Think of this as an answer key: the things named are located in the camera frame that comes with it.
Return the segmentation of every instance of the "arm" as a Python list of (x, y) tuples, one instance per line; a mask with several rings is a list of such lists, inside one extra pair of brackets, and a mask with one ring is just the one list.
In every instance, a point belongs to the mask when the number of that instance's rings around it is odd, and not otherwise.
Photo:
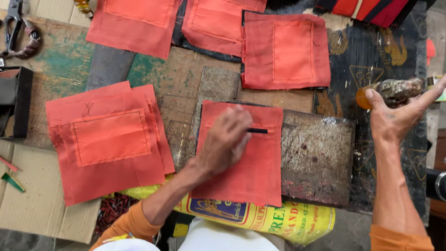
[(174, 206), (188, 192), (241, 159), (251, 137), (245, 131), (251, 124), (251, 115), (240, 105), (228, 108), (208, 131), (197, 157), (190, 159), (181, 172), (158, 191), (132, 206), (103, 233), (90, 251), (104, 240), (128, 233), (151, 242)]
[(398, 233), (427, 237), (401, 169), (399, 146), (407, 132), (423, 116), (427, 107), (439, 98), (445, 87), (446, 77), (443, 77), (434, 88), (397, 109), (388, 108), (381, 95), (374, 90), (366, 91), (366, 96), (373, 106), (370, 125), (377, 165), (373, 208), (375, 226)]

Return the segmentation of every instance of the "fingernail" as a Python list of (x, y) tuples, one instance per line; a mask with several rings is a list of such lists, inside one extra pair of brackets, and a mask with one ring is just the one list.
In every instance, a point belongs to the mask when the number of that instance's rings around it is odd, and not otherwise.
[(372, 90), (368, 89), (368, 90), (365, 91), (365, 96), (366, 96), (368, 99), (373, 98), (373, 95), (374, 95), (374, 93), (373, 93)]

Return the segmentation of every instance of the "yellow sack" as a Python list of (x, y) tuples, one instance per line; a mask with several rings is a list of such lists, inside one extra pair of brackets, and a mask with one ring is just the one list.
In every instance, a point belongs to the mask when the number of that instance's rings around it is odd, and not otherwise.
[[(166, 182), (172, 177), (166, 176)], [(158, 184), (130, 188), (120, 193), (142, 200), (160, 187)], [(174, 210), (228, 226), (275, 234), (302, 246), (333, 230), (336, 215), (334, 208), (305, 203), (285, 201), (279, 208), (256, 206), (254, 203), (192, 199), (189, 195), (186, 195)]]

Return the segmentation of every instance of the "rusty metal sheet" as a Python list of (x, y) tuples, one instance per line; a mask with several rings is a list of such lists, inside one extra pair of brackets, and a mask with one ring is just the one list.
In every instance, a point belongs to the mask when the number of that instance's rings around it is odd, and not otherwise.
[(284, 109), (282, 195), (289, 201), (349, 203), (355, 122)]

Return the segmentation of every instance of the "stitched pocket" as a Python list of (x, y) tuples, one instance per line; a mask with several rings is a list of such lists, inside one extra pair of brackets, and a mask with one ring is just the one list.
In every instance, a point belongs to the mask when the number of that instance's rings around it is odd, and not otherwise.
[(189, 24), (202, 34), (241, 44), (242, 10), (256, 11), (231, 0), (195, 0)]
[(71, 121), (78, 166), (150, 154), (143, 109)]
[(105, 0), (105, 12), (167, 27), (174, 0)]
[(273, 81), (299, 84), (316, 82), (311, 21), (274, 22)]

